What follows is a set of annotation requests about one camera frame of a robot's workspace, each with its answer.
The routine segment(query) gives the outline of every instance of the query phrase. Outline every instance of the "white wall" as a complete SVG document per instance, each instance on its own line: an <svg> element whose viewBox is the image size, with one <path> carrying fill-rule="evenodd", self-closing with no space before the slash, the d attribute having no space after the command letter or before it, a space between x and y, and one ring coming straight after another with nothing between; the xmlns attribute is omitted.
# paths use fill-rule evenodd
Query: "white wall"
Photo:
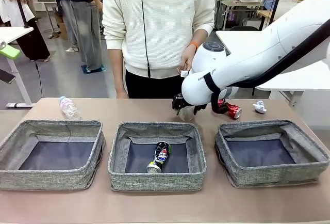
<svg viewBox="0 0 330 224"><path fill-rule="evenodd" d="M304 92L296 111L311 128L330 129L330 92Z"/></svg>

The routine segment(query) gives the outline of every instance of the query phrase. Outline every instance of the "hand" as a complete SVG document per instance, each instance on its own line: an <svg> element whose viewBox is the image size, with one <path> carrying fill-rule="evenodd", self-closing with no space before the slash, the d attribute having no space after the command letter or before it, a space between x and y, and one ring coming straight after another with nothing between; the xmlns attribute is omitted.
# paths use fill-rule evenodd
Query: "hand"
<svg viewBox="0 0 330 224"><path fill-rule="evenodd" d="M98 8L99 11L102 11L103 10L103 4L101 1L97 2L96 3L96 7Z"/></svg>
<svg viewBox="0 0 330 224"><path fill-rule="evenodd" d="M117 91L117 99L128 99L128 94L125 90Z"/></svg>
<svg viewBox="0 0 330 224"><path fill-rule="evenodd" d="M178 68L179 74L181 74L181 71L189 71L191 69L192 60L194 59L196 53L196 46L191 44L189 45L185 51L182 54L181 57L181 64Z"/></svg>

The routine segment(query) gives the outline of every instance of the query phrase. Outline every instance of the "orange wristband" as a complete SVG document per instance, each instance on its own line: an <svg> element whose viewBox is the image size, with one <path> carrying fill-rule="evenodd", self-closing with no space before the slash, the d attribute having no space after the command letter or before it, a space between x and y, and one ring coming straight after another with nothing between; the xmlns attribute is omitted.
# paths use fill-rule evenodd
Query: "orange wristband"
<svg viewBox="0 0 330 224"><path fill-rule="evenodd" d="M196 43L196 42L190 42L189 45L195 45L196 51L198 50L198 47L199 47L198 43Z"/></svg>

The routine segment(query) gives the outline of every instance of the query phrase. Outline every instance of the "sweater cuff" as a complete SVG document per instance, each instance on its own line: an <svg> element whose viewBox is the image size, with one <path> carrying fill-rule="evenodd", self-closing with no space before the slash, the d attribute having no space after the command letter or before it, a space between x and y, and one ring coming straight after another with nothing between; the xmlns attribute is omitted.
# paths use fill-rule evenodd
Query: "sweater cuff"
<svg viewBox="0 0 330 224"><path fill-rule="evenodd" d="M199 29L204 29L204 30L206 30L207 33L208 33L208 35L210 35L211 32L212 32L212 30L213 30L213 27L212 27L211 25L209 25L209 24L202 24L202 25L200 25L200 26L197 26L197 27L195 28L194 32L196 32L196 31L199 30Z"/></svg>
<svg viewBox="0 0 330 224"><path fill-rule="evenodd" d="M107 49L109 50L122 50L123 40L107 40Z"/></svg>

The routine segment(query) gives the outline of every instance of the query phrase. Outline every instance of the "gray pants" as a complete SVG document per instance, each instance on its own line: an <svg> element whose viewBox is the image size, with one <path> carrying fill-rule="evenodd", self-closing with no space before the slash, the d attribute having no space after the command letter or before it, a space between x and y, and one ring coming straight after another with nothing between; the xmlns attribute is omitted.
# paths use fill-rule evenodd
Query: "gray pants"
<svg viewBox="0 0 330 224"><path fill-rule="evenodd" d="M95 3L71 2L77 23L80 56L89 70L102 65L100 23Z"/></svg>
<svg viewBox="0 0 330 224"><path fill-rule="evenodd" d="M68 40L73 47L78 46L77 23L74 18L73 9L70 1L61 0L63 9L63 21L67 29Z"/></svg>

